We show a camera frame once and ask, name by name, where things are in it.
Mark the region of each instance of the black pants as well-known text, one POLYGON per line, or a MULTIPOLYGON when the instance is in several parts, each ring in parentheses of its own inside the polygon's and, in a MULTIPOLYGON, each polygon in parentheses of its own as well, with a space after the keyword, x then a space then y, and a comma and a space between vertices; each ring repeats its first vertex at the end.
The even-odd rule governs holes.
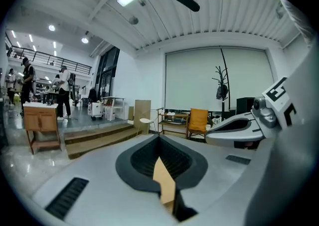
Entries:
POLYGON ((8 97, 11 104, 13 104, 14 92, 11 91, 12 88, 8 88, 8 97))
POLYGON ((22 105, 22 112, 23 112, 23 104, 25 102, 30 102, 30 90, 31 90, 31 83, 24 84, 22 86, 21 92, 21 105, 22 105))
POLYGON ((63 88, 60 88, 58 94, 58 117, 63 117, 63 104, 65 104, 67 115, 71 115, 69 94, 70 91, 65 91, 63 88))

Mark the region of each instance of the balcony railing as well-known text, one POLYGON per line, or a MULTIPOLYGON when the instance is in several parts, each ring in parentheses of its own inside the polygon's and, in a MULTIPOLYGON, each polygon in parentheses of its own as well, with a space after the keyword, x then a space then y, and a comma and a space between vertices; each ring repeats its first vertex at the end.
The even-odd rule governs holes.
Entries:
POLYGON ((53 56, 40 51, 33 51, 32 49, 28 48, 19 48, 16 46, 12 46, 8 51, 7 55, 8 57, 18 59, 23 59, 24 57, 27 57, 32 62, 52 65, 58 68, 65 65, 69 70, 78 73, 90 74, 91 72, 91 66, 80 64, 71 60, 53 56))

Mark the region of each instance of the black speaker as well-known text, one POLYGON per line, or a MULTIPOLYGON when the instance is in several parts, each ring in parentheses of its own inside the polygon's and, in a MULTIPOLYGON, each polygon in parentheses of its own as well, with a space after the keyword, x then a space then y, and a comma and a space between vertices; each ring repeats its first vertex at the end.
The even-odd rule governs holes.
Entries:
POLYGON ((255 99, 255 97, 237 98, 236 114, 250 112, 252 106, 254 105, 254 99, 255 99))

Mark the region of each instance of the staircase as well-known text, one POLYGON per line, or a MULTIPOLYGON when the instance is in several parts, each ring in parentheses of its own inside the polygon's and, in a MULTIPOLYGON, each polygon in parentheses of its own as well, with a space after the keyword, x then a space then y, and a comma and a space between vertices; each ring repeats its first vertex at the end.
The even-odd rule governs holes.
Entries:
POLYGON ((138 132, 133 125, 125 123, 106 128, 65 133, 65 147, 69 159, 73 160, 95 149, 131 139, 141 132, 141 130, 138 132))

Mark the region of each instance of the coat rack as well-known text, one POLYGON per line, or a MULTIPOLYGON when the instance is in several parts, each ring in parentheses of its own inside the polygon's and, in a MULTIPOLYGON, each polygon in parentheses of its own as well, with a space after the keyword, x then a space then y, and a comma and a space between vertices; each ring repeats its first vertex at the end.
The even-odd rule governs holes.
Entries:
POLYGON ((221 89, 221 100, 222 100, 222 111, 221 111, 221 121, 224 120, 224 117, 225 117, 225 99, 227 99, 226 95, 227 95, 227 92, 226 94, 224 94, 224 85, 227 84, 228 82, 225 82, 225 78, 226 78, 226 74, 223 76, 223 73, 224 71, 226 71, 227 68, 225 68, 223 71, 221 71, 221 68, 220 66, 217 67, 216 66, 216 69, 217 69, 217 73, 219 74, 219 78, 220 80, 218 79, 215 79, 215 78, 212 78, 213 80, 217 80, 218 81, 218 84, 220 85, 220 89, 221 89))

